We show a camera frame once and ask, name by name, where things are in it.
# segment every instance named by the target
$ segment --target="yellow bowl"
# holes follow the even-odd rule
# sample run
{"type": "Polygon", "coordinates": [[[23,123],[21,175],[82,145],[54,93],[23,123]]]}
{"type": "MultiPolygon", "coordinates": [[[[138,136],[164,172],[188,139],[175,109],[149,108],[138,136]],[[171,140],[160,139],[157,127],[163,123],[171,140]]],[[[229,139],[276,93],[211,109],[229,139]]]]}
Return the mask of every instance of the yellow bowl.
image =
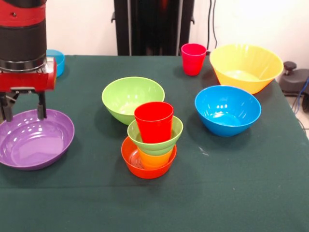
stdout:
{"type": "Polygon", "coordinates": [[[283,62],[276,54],[249,44],[220,46],[211,52],[210,62],[221,85],[251,94],[261,91],[283,71],[283,62]]]}
{"type": "Polygon", "coordinates": [[[139,147],[137,147],[137,150],[139,152],[140,161],[141,161],[143,168],[148,169],[148,170],[158,169],[166,165],[169,162],[169,158],[173,151],[172,149],[169,152],[161,156],[151,156],[151,155],[146,154],[142,150],[140,150],[139,147]]]}

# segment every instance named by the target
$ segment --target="white wall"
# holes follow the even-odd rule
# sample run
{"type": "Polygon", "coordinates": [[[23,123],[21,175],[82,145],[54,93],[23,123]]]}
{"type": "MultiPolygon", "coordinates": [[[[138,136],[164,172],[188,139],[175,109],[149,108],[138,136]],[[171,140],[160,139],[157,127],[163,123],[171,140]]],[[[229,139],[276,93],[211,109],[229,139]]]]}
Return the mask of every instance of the white wall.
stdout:
{"type": "Polygon", "coordinates": [[[113,0],[47,0],[47,47],[68,55],[117,55],[113,12],[113,0]]]}
{"type": "MultiPolygon", "coordinates": [[[[192,43],[207,44],[208,7],[209,0],[195,0],[192,43]]],[[[274,51],[283,61],[309,68],[308,0],[217,0],[214,22],[219,46],[256,44],[274,51]]]]}
{"type": "MultiPolygon", "coordinates": [[[[192,43],[207,44],[208,7],[209,0],[195,0],[192,43]]],[[[113,11],[113,0],[48,0],[48,48],[65,54],[117,55],[113,11]]],[[[217,0],[219,46],[256,44],[274,51],[283,61],[309,68],[308,26],[309,0],[217,0]]],[[[210,50],[213,48],[211,36],[210,50]]]]}

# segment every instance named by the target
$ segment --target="red cup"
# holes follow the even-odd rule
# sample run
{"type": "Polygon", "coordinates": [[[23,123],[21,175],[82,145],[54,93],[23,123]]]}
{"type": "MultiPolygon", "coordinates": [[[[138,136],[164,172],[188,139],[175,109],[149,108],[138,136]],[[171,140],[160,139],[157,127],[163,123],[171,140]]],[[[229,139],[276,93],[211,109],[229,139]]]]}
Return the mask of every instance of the red cup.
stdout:
{"type": "Polygon", "coordinates": [[[196,43],[182,46],[183,70],[189,76],[196,76],[202,69],[207,49],[196,43]]]}
{"type": "Polygon", "coordinates": [[[170,140],[174,108],[160,101],[148,102],[136,108],[134,116],[144,143],[156,144],[170,140]]]}

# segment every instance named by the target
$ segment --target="orange bowl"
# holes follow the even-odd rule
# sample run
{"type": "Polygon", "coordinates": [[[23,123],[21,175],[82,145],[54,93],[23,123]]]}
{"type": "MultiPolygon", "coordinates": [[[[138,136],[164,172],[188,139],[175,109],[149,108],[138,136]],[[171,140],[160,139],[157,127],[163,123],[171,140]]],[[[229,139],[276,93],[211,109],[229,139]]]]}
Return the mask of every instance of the orange bowl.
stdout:
{"type": "Polygon", "coordinates": [[[173,151],[173,149],[171,149],[169,152],[161,156],[152,156],[143,152],[139,147],[137,147],[137,150],[139,151],[140,161],[143,168],[148,170],[158,169],[166,165],[169,162],[169,158],[173,151]]]}
{"type": "Polygon", "coordinates": [[[129,137],[124,140],[121,146],[121,155],[122,158],[125,160],[128,169],[134,175],[143,179],[154,179],[163,176],[170,169],[176,157],[176,153],[177,147],[175,145],[167,164],[165,164],[161,168],[146,170],[141,164],[137,146],[132,142],[129,137]]]}

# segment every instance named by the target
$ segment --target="bowl rim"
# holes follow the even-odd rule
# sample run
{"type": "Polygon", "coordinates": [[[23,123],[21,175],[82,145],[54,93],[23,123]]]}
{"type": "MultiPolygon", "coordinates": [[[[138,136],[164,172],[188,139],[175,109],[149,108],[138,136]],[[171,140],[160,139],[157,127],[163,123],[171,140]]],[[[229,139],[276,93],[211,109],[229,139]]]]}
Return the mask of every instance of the bowl rim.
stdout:
{"type": "Polygon", "coordinates": [[[164,91],[163,87],[162,87],[159,83],[157,83],[156,81],[154,81],[154,80],[152,80],[152,79],[146,78],[146,77],[141,77],[141,76],[127,76],[127,77],[119,78],[119,79],[117,79],[117,80],[114,80],[114,81],[110,82],[110,83],[103,89],[103,91],[102,91],[102,95],[101,95],[102,102],[103,102],[103,104],[105,105],[105,107],[108,108],[110,111],[112,111],[112,112],[114,112],[114,113],[116,113],[116,114],[124,115],[124,116],[134,116],[134,113],[133,113],[133,114],[122,114],[122,113],[120,113],[120,112],[117,112],[117,111],[112,110],[110,107],[107,106],[107,104],[106,104],[106,102],[105,102],[105,100],[104,100],[104,98],[103,98],[104,92],[106,91],[106,89],[107,89],[109,86],[111,86],[112,84],[114,84],[114,83],[116,83],[116,82],[118,82],[118,81],[122,81],[122,80],[124,80],[124,79],[145,79],[145,80],[147,80],[147,81],[150,81],[150,82],[153,82],[153,83],[157,84],[158,87],[159,87],[159,88],[162,90],[162,92],[163,92],[163,99],[162,99],[162,102],[164,101],[164,99],[165,99],[165,91],[164,91]]]}
{"type": "Polygon", "coordinates": [[[66,57],[65,57],[65,55],[64,55],[62,52],[60,52],[59,50],[55,50],[55,49],[47,49],[47,50],[46,50],[46,56],[47,56],[47,57],[54,57],[54,55],[48,55],[48,54],[47,54],[48,51],[50,51],[50,52],[56,52],[59,56],[61,56],[62,60],[61,60],[60,63],[57,64],[57,67],[60,66],[60,65],[62,65],[62,64],[64,63],[66,57]]]}
{"type": "Polygon", "coordinates": [[[229,44],[221,45],[221,46],[215,48],[215,49],[211,52],[211,54],[210,54],[210,56],[209,56],[209,61],[210,61],[211,65],[212,65],[213,69],[217,70],[218,72],[220,72],[220,73],[222,73],[222,74],[228,76],[229,78],[232,78],[232,79],[235,79],[235,80],[238,80],[238,81],[242,81],[242,82],[248,82],[248,83],[252,83],[252,82],[253,82],[253,83],[259,83],[259,82],[271,81],[271,80],[275,79],[276,77],[278,77],[278,76],[282,73],[283,68],[284,68],[283,61],[282,61],[282,59],[281,59],[277,54],[275,54],[274,52],[272,52],[272,51],[269,50],[269,49],[266,49],[266,48],[263,48],[263,47],[261,47],[261,46],[257,46],[257,45],[254,45],[254,44],[249,44],[249,43],[243,43],[243,44],[242,44],[242,43],[231,43],[231,44],[229,43],[229,44]],[[223,71],[221,71],[221,70],[218,69],[217,67],[216,67],[216,68],[214,67],[213,61],[212,61],[212,60],[213,60],[212,57],[213,57],[213,53],[215,53],[217,50],[221,50],[221,49],[223,49],[223,48],[225,48],[225,47],[228,47],[228,46],[249,46],[249,47],[257,47],[257,48],[260,48],[260,49],[262,49],[262,50],[265,50],[265,51],[271,53],[272,55],[274,55],[275,57],[277,57],[278,60],[281,61],[281,68],[280,68],[280,71],[279,71],[277,74],[275,74],[274,76],[272,76],[272,77],[270,77],[270,78],[268,78],[268,79],[258,80],[258,81],[255,81],[255,80],[252,80],[252,81],[238,80],[238,79],[236,79],[236,78],[234,78],[234,77],[232,77],[232,76],[230,76],[230,75],[226,75],[226,74],[224,74],[223,71]]]}
{"type": "Polygon", "coordinates": [[[215,86],[210,86],[210,87],[207,87],[207,88],[205,88],[205,89],[202,89],[202,90],[197,94],[197,96],[195,97],[194,103],[195,103],[195,108],[196,108],[196,110],[197,110],[197,112],[198,112],[199,115],[201,115],[204,119],[206,119],[207,121],[209,121],[209,122],[211,122],[211,123],[214,123],[214,124],[217,124],[217,125],[220,125],[220,126],[224,126],[224,127],[233,127],[233,128],[236,128],[236,127],[245,127],[245,126],[251,125],[251,124],[253,124],[253,123],[261,116],[261,112],[262,112],[261,103],[259,102],[259,100],[258,100],[253,94],[251,94],[251,93],[249,93],[249,92],[247,92],[247,91],[245,91],[245,90],[243,90],[243,89],[241,89],[241,88],[234,87],[234,86],[215,85],[215,86]],[[242,124],[242,125],[240,125],[240,126],[222,125],[222,124],[220,124],[220,123],[211,121],[210,119],[206,118],[206,117],[199,111],[199,109],[198,109],[198,107],[197,107],[197,98],[198,98],[198,96],[199,96],[202,92],[204,92],[204,91],[206,91],[206,90],[208,90],[208,89],[210,89],[210,88],[218,88],[218,87],[224,87],[224,88],[225,88],[225,87],[229,87],[229,88],[234,88],[234,89],[243,91],[243,92],[249,94],[250,96],[252,96],[253,99],[258,103],[258,106],[259,106],[259,113],[258,113],[257,117],[256,117],[254,120],[252,120],[250,123],[242,124]]]}
{"type": "Polygon", "coordinates": [[[132,142],[134,142],[134,143],[143,144],[143,145],[163,145],[163,144],[166,144],[166,143],[170,142],[171,140],[175,139],[176,137],[178,137],[179,135],[181,135],[182,132],[183,132],[183,122],[180,120],[180,118],[176,117],[175,115],[173,115],[173,119],[174,119],[174,118],[175,118],[176,120],[178,120],[178,121],[181,123],[182,129],[180,130],[180,132],[179,132],[174,138],[169,139],[169,140],[164,141],[164,142],[155,143],[155,144],[148,144],[148,143],[139,142],[139,141],[137,141],[137,140],[131,138],[130,133],[129,133],[129,129],[130,129],[131,125],[132,125],[134,122],[136,122],[136,119],[134,119],[134,120],[128,125],[126,132],[127,132],[128,137],[129,137],[129,138],[132,140],[132,142]]]}
{"type": "Polygon", "coordinates": [[[141,171],[143,171],[143,172],[153,172],[153,171],[158,171],[158,170],[161,170],[161,169],[164,169],[164,168],[166,168],[167,166],[169,166],[170,164],[172,164],[173,162],[174,162],[174,160],[175,160],[175,158],[176,158],[176,155],[177,155],[177,146],[176,146],[176,144],[173,146],[173,150],[172,150],[172,154],[171,154],[171,158],[170,158],[170,160],[168,161],[168,163],[167,164],[165,164],[164,166],[162,166],[162,167],[160,167],[160,168],[156,168],[156,169],[151,169],[151,170],[147,170],[147,169],[142,169],[142,168],[138,168],[138,167],[135,167],[135,166],[133,166],[131,163],[129,163],[126,159],[125,159],[125,157],[124,157],[124,153],[123,153],[123,147],[125,146],[125,143],[126,143],[126,141],[127,140],[131,140],[131,138],[129,137],[129,136],[127,136],[125,139],[124,139],[124,141],[122,142],[122,144],[121,144],[121,156],[122,156],[122,158],[123,158],[123,160],[125,161],[125,163],[127,164],[127,165],[129,165],[130,167],[133,167],[133,168],[135,168],[135,169],[138,169],[138,170],[141,170],[141,171]]]}

